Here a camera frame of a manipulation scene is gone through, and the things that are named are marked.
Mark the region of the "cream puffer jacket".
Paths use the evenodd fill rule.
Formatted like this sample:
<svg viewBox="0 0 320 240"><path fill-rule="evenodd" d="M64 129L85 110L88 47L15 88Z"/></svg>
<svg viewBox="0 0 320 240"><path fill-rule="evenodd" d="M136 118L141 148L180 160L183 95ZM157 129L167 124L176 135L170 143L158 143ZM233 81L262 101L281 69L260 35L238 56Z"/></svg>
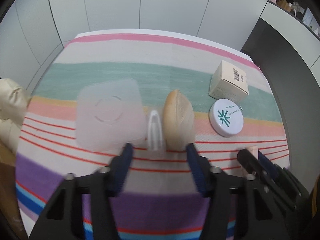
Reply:
<svg viewBox="0 0 320 240"><path fill-rule="evenodd" d="M31 96L12 79L1 79L1 142L16 155Z"/></svg>

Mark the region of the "brown cardboard box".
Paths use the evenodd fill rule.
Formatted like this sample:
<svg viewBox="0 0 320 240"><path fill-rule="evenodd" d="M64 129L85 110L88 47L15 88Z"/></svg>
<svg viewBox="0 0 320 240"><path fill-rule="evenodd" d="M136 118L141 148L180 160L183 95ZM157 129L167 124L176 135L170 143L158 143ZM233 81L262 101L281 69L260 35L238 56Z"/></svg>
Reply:
<svg viewBox="0 0 320 240"><path fill-rule="evenodd" d="M1 222L13 239L28 239L16 196L15 161L14 154L1 142Z"/></svg>

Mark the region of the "translucent plastic lid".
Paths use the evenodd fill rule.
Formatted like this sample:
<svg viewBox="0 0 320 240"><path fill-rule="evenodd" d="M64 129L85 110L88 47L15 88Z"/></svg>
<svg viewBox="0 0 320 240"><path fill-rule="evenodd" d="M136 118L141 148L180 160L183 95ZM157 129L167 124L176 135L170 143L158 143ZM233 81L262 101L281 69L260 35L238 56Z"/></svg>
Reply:
<svg viewBox="0 0 320 240"><path fill-rule="evenodd" d="M84 87L77 97L75 137L82 148L106 152L146 137L146 114L134 79Z"/></svg>

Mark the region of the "clear plastic sponge holder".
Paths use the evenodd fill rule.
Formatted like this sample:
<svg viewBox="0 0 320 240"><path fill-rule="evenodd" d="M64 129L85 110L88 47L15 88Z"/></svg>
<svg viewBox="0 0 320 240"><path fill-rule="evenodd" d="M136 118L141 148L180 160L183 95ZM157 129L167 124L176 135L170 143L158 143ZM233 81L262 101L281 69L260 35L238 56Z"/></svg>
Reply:
<svg viewBox="0 0 320 240"><path fill-rule="evenodd" d="M163 160L166 152L162 127L162 109L151 108L148 113L147 149L152 160Z"/></svg>

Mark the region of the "white curved shelf counter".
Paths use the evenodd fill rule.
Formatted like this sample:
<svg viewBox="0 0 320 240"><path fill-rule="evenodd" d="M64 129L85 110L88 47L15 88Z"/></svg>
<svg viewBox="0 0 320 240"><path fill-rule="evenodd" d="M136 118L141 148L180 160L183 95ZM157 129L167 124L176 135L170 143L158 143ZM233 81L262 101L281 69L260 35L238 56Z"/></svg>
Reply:
<svg viewBox="0 0 320 240"><path fill-rule="evenodd" d="M289 42L319 82L319 38L297 18L273 3L266 4L260 18Z"/></svg>

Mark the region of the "beige cardboard box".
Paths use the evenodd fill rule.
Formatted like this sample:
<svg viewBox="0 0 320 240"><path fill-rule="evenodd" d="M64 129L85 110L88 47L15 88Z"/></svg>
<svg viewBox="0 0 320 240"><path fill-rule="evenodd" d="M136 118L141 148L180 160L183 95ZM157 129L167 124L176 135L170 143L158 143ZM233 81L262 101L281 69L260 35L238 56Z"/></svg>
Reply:
<svg viewBox="0 0 320 240"><path fill-rule="evenodd" d="M249 95L246 72L235 65L221 61L212 75L209 87L209 96L219 99L228 99L240 103Z"/></svg>

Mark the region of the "white round cosmetic compact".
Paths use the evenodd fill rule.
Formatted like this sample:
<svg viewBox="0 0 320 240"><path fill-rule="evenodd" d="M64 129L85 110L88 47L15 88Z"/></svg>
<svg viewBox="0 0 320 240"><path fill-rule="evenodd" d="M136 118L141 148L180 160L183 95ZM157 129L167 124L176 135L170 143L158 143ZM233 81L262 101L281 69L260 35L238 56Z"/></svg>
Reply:
<svg viewBox="0 0 320 240"><path fill-rule="evenodd" d="M244 126L241 109L228 99L219 99L211 106L209 120L216 133L227 138L239 134Z"/></svg>

